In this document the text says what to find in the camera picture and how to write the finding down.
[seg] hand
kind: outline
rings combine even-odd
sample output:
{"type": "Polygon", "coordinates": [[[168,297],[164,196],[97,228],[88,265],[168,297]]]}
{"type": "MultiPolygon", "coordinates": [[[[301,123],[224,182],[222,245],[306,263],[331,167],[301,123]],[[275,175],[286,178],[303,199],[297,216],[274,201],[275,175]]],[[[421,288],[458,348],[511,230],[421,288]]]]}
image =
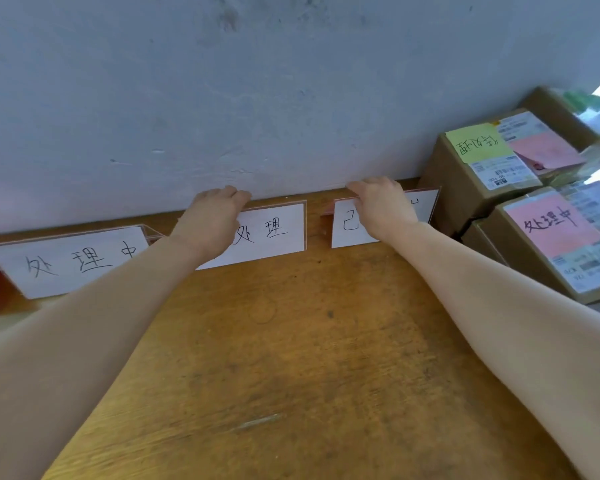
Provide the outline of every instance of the hand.
{"type": "Polygon", "coordinates": [[[251,193],[227,185],[224,189],[201,192],[179,218],[169,239],[191,250],[200,266],[220,256],[231,246],[238,230],[238,214],[251,193]]]}
{"type": "Polygon", "coordinates": [[[418,222],[416,211],[404,195],[402,186],[387,177],[365,178],[350,182],[347,188],[360,197],[356,209],[360,222],[371,237],[392,245],[404,225],[418,222]]]}

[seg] stack of boxes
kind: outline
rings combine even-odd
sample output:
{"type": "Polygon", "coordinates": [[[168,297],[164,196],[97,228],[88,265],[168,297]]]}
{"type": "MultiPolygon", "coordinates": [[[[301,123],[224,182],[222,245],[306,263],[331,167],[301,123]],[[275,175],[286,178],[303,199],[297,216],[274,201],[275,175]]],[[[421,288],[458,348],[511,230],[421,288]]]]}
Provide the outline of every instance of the stack of boxes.
{"type": "Polygon", "coordinates": [[[600,98],[537,88],[520,107],[439,135],[419,187],[432,224],[580,303],[600,302],[600,98]]]}

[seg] forearm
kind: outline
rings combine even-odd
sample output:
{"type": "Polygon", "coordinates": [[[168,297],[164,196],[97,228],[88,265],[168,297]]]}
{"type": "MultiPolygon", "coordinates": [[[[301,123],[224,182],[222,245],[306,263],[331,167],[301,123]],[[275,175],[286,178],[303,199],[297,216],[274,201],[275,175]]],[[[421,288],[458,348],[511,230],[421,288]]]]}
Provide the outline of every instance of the forearm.
{"type": "Polygon", "coordinates": [[[600,314],[429,225],[406,226],[392,244],[490,370],[600,479],[600,314]]]}
{"type": "Polygon", "coordinates": [[[0,479],[38,478],[201,263],[163,238],[0,335],[0,479]]]}

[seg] white wall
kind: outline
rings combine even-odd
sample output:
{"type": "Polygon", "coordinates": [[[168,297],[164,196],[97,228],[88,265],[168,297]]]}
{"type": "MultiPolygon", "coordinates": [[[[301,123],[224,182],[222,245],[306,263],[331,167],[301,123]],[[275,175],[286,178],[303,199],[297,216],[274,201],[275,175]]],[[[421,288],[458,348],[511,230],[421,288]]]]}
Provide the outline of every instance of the white wall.
{"type": "Polygon", "coordinates": [[[0,0],[0,233],[413,177],[600,83],[600,0],[0,0]]]}

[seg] table surface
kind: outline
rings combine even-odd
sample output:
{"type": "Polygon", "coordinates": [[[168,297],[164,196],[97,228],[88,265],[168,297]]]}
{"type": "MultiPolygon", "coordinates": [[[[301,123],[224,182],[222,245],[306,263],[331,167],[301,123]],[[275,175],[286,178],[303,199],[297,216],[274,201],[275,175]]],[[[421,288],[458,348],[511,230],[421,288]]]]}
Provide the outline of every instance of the table surface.
{"type": "Polygon", "coordinates": [[[577,479],[412,266],[330,249],[343,196],[259,202],[307,200],[307,251],[192,273],[45,479],[577,479]]]}

